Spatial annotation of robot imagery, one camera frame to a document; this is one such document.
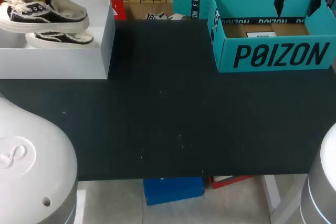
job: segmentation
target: teal box lid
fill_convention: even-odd
[[[328,69],[335,58],[336,18],[324,0],[310,17],[311,0],[211,0],[208,30],[219,72]],[[223,24],[304,23],[309,35],[227,38]]]
[[[211,0],[174,0],[173,12],[192,19],[208,19]]]

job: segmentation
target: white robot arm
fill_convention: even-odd
[[[0,98],[0,223],[73,224],[77,159],[66,134]]]

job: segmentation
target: white box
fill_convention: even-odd
[[[111,0],[71,1],[87,9],[97,47],[40,49],[0,29],[0,79],[107,79],[116,30]]]

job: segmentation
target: white table frame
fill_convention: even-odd
[[[301,191],[307,174],[302,174],[283,199],[280,199],[279,190],[274,175],[264,175],[261,181],[267,198],[271,224],[285,224],[300,206]]]

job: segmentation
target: white floor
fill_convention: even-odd
[[[295,175],[277,176],[280,195]],[[259,177],[220,189],[207,188],[202,197],[147,206],[141,179],[80,182],[75,224],[269,224],[269,211]],[[290,224],[301,224],[295,214]]]

